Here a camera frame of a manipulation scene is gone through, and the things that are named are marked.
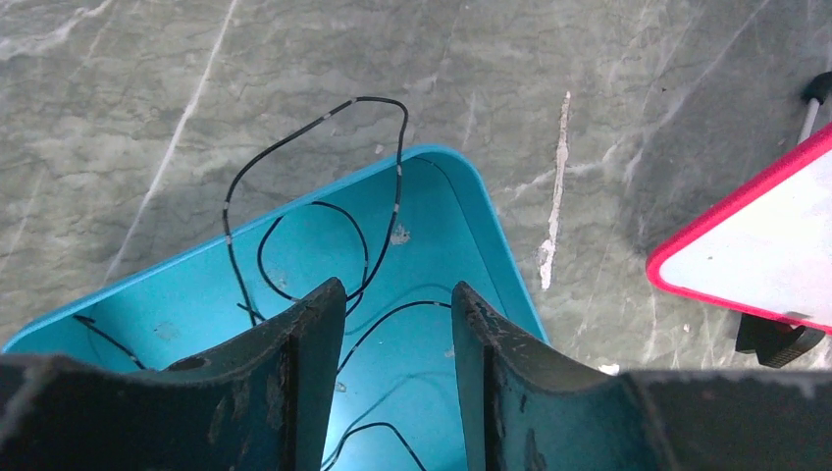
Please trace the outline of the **teal plastic bin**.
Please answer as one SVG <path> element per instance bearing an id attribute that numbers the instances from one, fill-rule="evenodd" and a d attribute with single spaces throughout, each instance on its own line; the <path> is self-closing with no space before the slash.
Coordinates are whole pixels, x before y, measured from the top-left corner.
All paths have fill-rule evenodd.
<path id="1" fill-rule="evenodd" d="M 417 146 L 25 326 L 5 354 L 161 371 L 283 313 L 328 279 L 344 334 L 316 470 L 463 470 L 451 294 L 543 335 L 481 178 Z"/>

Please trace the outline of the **red framed whiteboard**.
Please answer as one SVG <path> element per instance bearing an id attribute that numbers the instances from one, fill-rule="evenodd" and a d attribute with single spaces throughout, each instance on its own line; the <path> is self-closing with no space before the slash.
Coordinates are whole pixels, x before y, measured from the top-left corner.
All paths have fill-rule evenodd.
<path id="1" fill-rule="evenodd" d="M 781 368 L 831 333 L 831 129 L 813 126 L 831 102 L 831 75 L 801 94 L 797 145 L 657 247 L 657 288 L 737 311 L 735 349 Z"/>

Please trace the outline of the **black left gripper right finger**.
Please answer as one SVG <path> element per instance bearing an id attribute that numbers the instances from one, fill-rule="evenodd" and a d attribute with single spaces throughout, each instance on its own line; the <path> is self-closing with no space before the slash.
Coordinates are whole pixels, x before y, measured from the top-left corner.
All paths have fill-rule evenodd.
<path id="1" fill-rule="evenodd" d="M 575 361 L 495 311 L 451 297 L 471 470 L 827 470 L 831 377 L 819 371 L 637 370 Z"/>

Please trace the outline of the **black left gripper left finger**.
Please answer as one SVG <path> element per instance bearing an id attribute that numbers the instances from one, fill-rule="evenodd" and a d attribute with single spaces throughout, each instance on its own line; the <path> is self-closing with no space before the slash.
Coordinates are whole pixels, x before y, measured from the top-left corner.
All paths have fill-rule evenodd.
<path id="1" fill-rule="evenodd" d="M 316 470 L 346 294 L 328 279 L 283 313 L 161 371 L 66 355 L 1 358 L 5 470 Z"/>

